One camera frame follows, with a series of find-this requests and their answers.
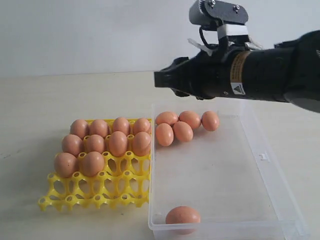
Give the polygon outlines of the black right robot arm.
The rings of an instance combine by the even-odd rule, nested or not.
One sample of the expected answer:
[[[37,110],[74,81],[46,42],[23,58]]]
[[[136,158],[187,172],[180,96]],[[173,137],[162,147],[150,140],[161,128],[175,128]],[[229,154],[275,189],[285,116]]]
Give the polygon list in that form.
[[[250,49],[223,37],[193,58],[179,57],[154,73],[157,88],[199,100],[247,99],[320,110],[320,33],[312,31],[272,49]]]

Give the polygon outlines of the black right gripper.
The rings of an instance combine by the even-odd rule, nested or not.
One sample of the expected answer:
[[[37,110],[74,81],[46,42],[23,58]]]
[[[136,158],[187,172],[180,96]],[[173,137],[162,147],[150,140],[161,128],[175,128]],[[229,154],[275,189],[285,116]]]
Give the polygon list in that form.
[[[211,100],[217,97],[239,99],[232,90],[230,69],[239,49],[228,51],[222,59],[200,51],[194,57],[178,57],[153,73],[156,88],[172,88],[177,97]]]

